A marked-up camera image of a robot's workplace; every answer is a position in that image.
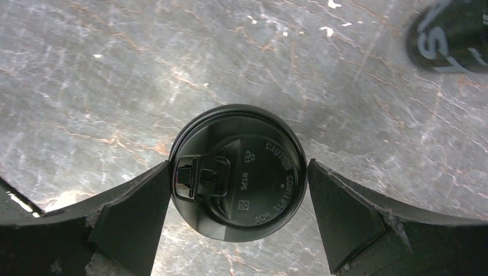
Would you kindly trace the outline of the black cup lid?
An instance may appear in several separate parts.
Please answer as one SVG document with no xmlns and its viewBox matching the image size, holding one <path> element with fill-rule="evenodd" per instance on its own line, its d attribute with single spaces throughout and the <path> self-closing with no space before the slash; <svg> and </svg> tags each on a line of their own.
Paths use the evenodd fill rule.
<svg viewBox="0 0 488 276">
<path fill-rule="evenodd" d="M 188 122 L 170 150 L 173 203 L 198 233 L 250 242 L 284 227 L 307 190 L 299 139 L 257 106 L 223 105 Z"/>
</svg>

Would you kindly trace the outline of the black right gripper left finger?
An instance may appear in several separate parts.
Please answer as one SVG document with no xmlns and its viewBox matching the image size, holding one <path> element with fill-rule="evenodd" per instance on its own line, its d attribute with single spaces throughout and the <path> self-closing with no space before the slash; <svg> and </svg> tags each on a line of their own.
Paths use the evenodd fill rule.
<svg viewBox="0 0 488 276">
<path fill-rule="evenodd" d="M 38 218 L 1 224 L 2 275 L 150 275 L 171 196 L 169 162 Z"/>
</svg>

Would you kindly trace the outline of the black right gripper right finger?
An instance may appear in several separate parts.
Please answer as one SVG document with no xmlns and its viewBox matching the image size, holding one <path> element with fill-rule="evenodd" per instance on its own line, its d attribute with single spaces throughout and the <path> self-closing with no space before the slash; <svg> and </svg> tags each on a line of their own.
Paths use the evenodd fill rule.
<svg viewBox="0 0 488 276">
<path fill-rule="evenodd" d="M 406 204 L 316 160 L 307 173 L 331 274 L 487 274 L 486 221 Z"/>
</svg>

